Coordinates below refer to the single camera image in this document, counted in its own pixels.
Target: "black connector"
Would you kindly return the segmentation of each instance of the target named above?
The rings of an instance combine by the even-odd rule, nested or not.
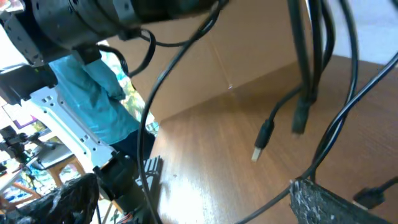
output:
[[[372,209],[385,201],[383,191],[378,188],[365,188],[354,195],[354,202],[362,208]]]
[[[254,152],[251,158],[252,161],[256,162],[259,159],[261,151],[268,145],[274,127],[275,124],[273,120],[267,119],[266,122],[262,124],[259,134],[257,135],[256,142],[254,143]]]
[[[371,189],[364,188],[356,195],[354,195],[354,202],[362,208],[375,208],[386,200],[384,198],[383,192],[397,183],[398,177],[394,177],[393,179],[382,184],[380,187],[375,187]]]
[[[292,132],[294,134],[303,134],[308,120],[311,102],[300,97],[297,101],[297,107],[294,112]]]

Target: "person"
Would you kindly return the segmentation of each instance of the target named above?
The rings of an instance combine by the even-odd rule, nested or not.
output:
[[[115,150],[137,159],[139,122],[120,104],[125,99],[116,74],[98,59],[83,65],[72,55],[49,63],[58,79],[57,88],[75,114]],[[144,159],[155,136],[145,132]]]

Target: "wood grain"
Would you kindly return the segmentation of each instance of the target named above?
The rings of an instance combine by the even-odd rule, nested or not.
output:
[[[362,86],[380,66],[362,62]],[[275,197],[310,164],[328,123],[343,105],[350,60],[333,57],[312,107],[305,135],[291,136],[296,100],[278,113],[270,143],[251,162],[254,140],[269,112],[298,83],[296,64],[213,98],[160,124],[152,151],[165,164],[159,212],[165,223],[233,223]],[[398,71],[395,69],[349,114],[333,150],[318,170],[325,188],[351,200],[398,174]],[[372,213],[398,222],[398,188]],[[289,198],[252,223],[296,223]]]

